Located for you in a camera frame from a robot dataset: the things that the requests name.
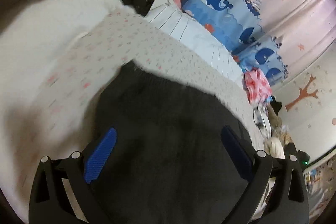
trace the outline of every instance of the white sheet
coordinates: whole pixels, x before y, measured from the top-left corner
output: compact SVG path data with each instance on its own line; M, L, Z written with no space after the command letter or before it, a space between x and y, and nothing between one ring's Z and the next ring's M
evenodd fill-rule
M227 49L171 0L149 11L145 19L196 52L221 75L243 88L243 73Z

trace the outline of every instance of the crumpled clothes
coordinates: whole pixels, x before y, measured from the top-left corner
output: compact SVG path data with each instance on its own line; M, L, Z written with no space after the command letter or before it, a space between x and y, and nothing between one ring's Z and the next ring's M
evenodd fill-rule
M277 137L272 137L264 142L264 149L273 158L285 159L284 148Z
M251 105L264 103L272 95L272 89L261 69L244 73L245 85L248 90L248 99Z

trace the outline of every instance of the bed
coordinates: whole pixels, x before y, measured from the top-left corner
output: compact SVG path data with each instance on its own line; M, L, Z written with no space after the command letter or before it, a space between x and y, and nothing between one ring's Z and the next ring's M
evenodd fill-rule
M157 0L153 13L164 2ZM29 0L0 23L0 187L24 222L39 159L68 157L86 146L95 95L131 59L216 95L249 131L254 148L263 149L231 56L218 52L203 60L198 43L217 43L205 29L196 40L179 42L158 30L150 15L143 19L120 0ZM114 23L106 27L105 17Z
M221 75L243 88L243 73L228 50L173 0L157 0L145 19L196 52Z

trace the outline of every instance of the wall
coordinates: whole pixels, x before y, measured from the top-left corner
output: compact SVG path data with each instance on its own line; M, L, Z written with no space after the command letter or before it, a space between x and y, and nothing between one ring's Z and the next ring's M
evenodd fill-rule
M283 104L283 124L289 126L296 148L310 155L310 162L335 146L336 43L274 95Z

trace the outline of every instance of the pink clothing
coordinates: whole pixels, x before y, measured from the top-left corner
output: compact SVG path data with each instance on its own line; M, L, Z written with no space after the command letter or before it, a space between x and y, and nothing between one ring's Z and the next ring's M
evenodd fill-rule
M262 70L247 71L244 79L251 105L263 103L272 95L272 89Z

